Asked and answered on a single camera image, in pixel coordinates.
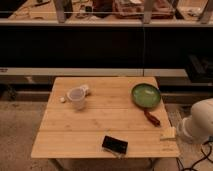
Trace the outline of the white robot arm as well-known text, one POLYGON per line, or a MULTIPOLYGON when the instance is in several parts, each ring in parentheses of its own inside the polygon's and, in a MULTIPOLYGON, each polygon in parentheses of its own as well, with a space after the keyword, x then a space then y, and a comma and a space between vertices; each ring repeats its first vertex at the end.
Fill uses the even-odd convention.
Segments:
POLYGON ((175 140, 179 137, 189 144, 202 144, 213 136, 213 98, 192 105, 190 115, 184 117, 176 127, 165 128, 160 140, 175 140))

